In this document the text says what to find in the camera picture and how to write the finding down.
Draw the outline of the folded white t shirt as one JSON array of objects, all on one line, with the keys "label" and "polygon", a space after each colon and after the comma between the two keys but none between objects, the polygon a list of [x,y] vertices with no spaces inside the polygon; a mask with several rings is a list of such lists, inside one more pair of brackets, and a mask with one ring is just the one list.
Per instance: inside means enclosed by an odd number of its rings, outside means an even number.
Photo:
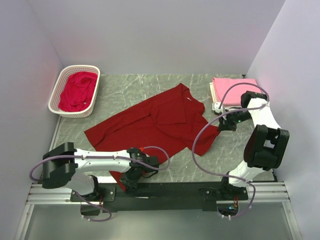
[{"label": "folded white t shirt", "polygon": [[216,97],[215,87],[214,87],[214,84],[212,82],[209,83],[209,89],[210,89],[210,92],[211,92],[212,102],[213,103],[218,102],[217,97]]}]

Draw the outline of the dark red t shirt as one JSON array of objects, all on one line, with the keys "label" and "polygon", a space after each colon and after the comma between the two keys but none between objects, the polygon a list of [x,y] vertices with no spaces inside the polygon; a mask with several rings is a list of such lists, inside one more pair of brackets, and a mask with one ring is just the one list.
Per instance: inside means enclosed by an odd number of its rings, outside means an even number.
[{"label": "dark red t shirt", "polygon": [[150,97],[84,133],[97,152],[146,148],[162,164],[185,148],[203,156],[219,135],[216,126],[206,126],[205,106],[193,98],[182,83]]}]

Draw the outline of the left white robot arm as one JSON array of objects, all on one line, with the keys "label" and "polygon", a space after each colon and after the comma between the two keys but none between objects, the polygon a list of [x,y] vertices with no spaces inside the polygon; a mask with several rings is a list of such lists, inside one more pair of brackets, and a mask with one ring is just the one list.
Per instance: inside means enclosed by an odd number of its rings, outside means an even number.
[{"label": "left white robot arm", "polygon": [[88,172],[109,171],[119,174],[116,182],[124,190],[136,189],[145,173],[157,173],[159,160],[149,156],[138,148],[116,152],[85,151],[74,148],[72,142],[66,142],[43,155],[43,159],[56,156],[42,165],[42,187],[57,189],[67,187],[84,196],[88,201],[96,200],[100,195],[98,179]]}]

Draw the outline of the crimson t shirt in basket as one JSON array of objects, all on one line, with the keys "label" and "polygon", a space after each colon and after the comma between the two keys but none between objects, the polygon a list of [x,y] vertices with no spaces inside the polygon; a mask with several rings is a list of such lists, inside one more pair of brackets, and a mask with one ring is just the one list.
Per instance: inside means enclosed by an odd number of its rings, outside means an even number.
[{"label": "crimson t shirt in basket", "polygon": [[91,104],[98,75],[80,71],[68,77],[58,107],[65,112],[81,112]]}]

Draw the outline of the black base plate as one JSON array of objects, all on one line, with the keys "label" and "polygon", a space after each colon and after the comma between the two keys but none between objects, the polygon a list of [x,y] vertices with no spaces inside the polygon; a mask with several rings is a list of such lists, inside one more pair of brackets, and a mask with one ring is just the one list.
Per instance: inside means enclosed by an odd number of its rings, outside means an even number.
[{"label": "black base plate", "polygon": [[107,210],[123,211],[203,210],[216,211],[218,201],[248,200],[244,187],[226,190],[221,182],[139,183],[124,191],[117,184],[100,183],[98,193],[87,198],[102,202]]}]

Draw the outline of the folded pink t shirt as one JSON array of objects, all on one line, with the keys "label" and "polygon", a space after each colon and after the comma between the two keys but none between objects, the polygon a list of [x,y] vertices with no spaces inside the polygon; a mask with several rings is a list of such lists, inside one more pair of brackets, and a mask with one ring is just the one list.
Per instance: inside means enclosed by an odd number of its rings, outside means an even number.
[{"label": "folded pink t shirt", "polygon": [[[240,79],[232,79],[232,78],[218,78],[214,77],[212,79],[214,93],[217,102],[221,102],[226,91],[233,85],[238,83],[251,83],[257,85],[255,79],[252,78],[240,78]],[[255,86],[241,84],[233,87],[225,97],[223,101],[224,106],[240,106],[241,105],[241,95],[246,91],[261,93],[261,90]]]}]

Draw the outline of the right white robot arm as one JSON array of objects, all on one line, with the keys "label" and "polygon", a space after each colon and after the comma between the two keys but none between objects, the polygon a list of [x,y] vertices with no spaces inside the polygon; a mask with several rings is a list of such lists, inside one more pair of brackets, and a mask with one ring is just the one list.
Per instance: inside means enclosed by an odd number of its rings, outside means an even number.
[{"label": "right white robot arm", "polygon": [[288,130],[282,129],[276,122],[262,93],[246,91],[241,95],[242,108],[249,110],[232,112],[219,119],[218,130],[235,131],[237,124],[252,120],[254,129],[244,148],[242,162],[228,174],[236,176],[223,177],[219,193],[226,200],[244,193],[247,181],[257,175],[280,166],[289,138]]}]

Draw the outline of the aluminium rail frame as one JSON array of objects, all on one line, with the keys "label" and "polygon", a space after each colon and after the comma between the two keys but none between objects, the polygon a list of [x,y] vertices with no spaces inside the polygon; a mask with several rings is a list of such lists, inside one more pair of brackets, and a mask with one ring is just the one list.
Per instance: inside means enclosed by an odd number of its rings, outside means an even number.
[{"label": "aluminium rail frame", "polygon": [[[284,182],[254,182],[255,189],[247,186],[248,197],[254,203],[286,203],[290,196]],[[26,200],[27,205],[69,205],[80,204],[71,201],[72,190],[66,187],[44,189],[40,184],[32,184]]]}]

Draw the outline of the white plastic laundry basket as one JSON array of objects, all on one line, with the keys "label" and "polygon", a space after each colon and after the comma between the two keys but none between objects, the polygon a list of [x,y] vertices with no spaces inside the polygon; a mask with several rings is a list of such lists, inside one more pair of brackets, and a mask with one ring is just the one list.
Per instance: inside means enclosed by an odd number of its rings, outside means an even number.
[{"label": "white plastic laundry basket", "polygon": [[[91,102],[88,105],[88,107],[86,107],[82,111],[75,111],[75,112],[63,111],[59,108],[61,93],[65,89],[69,76],[78,72],[89,72],[89,73],[97,74],[97,81],[93,91]],[[100,84],[100,74],[101,74],[100,69],[94,65],[80,64],[80,65],[70,65],[65,67],[60,72],[56,80],[56,83],[54,85],[54,88],[52,90],[52,93],[48,102],[49,110],[54,114],[60,115],[61,117],[72,118],[72,119],[86,118],[89,115],[91,115],[91,113],[93,112],[97,94],[98,94],[98,88]]]}]

